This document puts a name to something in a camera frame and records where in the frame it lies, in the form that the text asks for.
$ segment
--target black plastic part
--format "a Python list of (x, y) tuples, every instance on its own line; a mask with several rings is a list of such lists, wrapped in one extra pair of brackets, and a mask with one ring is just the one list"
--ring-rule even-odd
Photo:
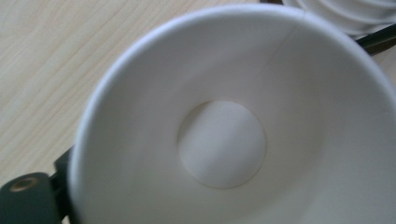
[(51, 176), (53, 193), (58, 205), (60, 219), (68, 216), (70, 223), (78, 224), (78, 219), (73, 212), (70, 203), (69, 192), (67, 187), (67, 167), (69, 163), (69, 155), (73, 148), (67, 150), (55, 163), (56, 173)]
[(396, 45), (396, 24), (367, 35), (356, 42), (370, 55), (390, 49)]
[(282, 0), (260, 0), (261, 3), (273, 3), (283, 5)]
[(0, 223), (62, 223), (49, 176), (33, 173), (6, 183), (0, 189)]

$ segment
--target wood grain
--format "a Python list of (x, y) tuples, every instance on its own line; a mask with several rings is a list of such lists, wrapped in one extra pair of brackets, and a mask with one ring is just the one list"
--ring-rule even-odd
[[(0, 185), (53, 172), (98, 80), (137, 38), (199, 8), (253, 0), (0, 2)], [(396, 83), (396, 50), (375, 56)]]

